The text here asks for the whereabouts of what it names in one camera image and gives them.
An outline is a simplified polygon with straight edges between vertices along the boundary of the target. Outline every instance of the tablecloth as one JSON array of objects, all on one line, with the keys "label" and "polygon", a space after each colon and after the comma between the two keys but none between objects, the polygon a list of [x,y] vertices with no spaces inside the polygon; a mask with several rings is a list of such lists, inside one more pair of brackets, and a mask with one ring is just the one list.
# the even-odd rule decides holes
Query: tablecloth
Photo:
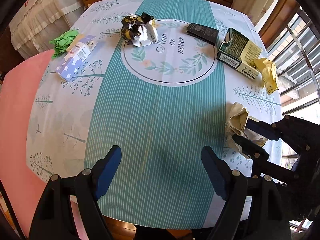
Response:
[{"label": "tablecloth", "polygon": [[[121,19],[146,12],[155,17],[159,42],[136,48],[120,38]],[[210,145],[231,169],[251,175],[252,161],[224,146],[226,115],[234,102],[268,123],[281,119],[279,93],[268,95],[216,59],[215,47],[186,34],[191,23],[229,27],[263,49],[247,16],[205,0],[104,0],[72,27],[96,36],[84,69],[70,82],[53,60],[39,84],[27,136],[27,165],[42,180],[74,176],[91,168],[112,145],[122,162],[98,204],[103,215],[172,229],[213,226],[224,202],[212,188],[200,153]],[[280,142],[267,142],[280,163]],[[243,219],[248,215],[248,197]]]}]

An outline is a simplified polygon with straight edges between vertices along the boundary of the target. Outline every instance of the pink chair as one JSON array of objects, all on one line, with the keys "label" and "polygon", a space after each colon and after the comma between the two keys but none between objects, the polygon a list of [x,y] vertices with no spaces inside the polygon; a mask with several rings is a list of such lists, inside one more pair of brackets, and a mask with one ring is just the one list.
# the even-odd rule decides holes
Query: pink chair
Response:
[{"label": "pink chair", "polygon": [[[37,54],[7,73],[0,93],[0,179],[22,231],[29,235],[36,206],[44,190],[26,165],[30,112],[41,77],[53,50]],[[87,239],[77,204],[72,204],[79,237]]]}]

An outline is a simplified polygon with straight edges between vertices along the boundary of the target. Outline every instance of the yellow crumpled paper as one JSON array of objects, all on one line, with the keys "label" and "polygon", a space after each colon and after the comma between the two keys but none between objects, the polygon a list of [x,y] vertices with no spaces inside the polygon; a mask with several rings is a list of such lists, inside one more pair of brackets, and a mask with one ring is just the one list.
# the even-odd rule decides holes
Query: yellow crumpled paper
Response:
[{"label": "yellow crumpled paper", "polygon": [[229,112],[227,122],[225,125],[227,146],[241,153],[246,159],[250,159],[250,158],[247,155],[242,153],[242,147],[236,144],[232,139],[232,136],[235,133],[239,136],[243,136],[251,140],[255,144],[259,145],[260,147],[263,147],[268,140],[262,135],[245,128],[248,118],[258,121],[256,118],[249,116],[249,111],[243,105],[241,105],[238,102],[235,102],[231,107],[231,110]]},{"label": "yellow crumpled paper", "polygon": [[261,87],[266,86],[268,95],[278,90],[278,76],[276,73],[276,65],[267,58],[254,59],[253,63],[262,75]]}]

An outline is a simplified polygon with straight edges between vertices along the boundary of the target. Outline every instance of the bolt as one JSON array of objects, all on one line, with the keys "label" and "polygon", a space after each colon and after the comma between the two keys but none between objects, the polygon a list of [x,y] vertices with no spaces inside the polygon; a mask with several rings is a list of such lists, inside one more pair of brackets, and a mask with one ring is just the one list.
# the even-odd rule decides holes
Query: bolt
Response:
[{"label": "bolt", "polygon": [[232,170],[232,171],[231,171],[231,174],[232,174],[233,176],[238,177],[238,176],[240,176],[240,171],[238,171],[238,170]]},{"label": "bolt", "polygon": [[91,170],[90,169],[84,169],[83,171],[82,171],[82,174],[83,175],[89,175],[91,173]]},{"label": "bolt", "polygon": [[269,175],[264,175],[264,179],[266,181],[272,181],[272,178]]},{"label": "bolt", "polygon": [[58,178],[59,178],[59,175],[58,175],[58,174],[53,174],[50,179],[51,179],[52,181],[55,181],[55,180],[57,180]]}]

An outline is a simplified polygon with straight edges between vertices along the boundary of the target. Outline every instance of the teal stripe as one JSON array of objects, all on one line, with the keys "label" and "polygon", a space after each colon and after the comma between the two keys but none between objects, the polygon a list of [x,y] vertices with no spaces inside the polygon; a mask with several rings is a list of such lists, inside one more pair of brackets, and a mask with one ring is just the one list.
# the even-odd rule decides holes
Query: teal stripe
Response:
[{"label": "teal stripe", "polygon": [[[137,14],[173,18],[215,28],[204,0],[144,0]],[[219,62],[213,73],[193,85],[165,87],[132,75],[120,55],[109,62],[95,103],[84,165],[90,168],[119,145],[123,157],[102,214],[158,228],[200,228],[213,188],[202,166],[205,145],[222,155],[225,82]]]}]

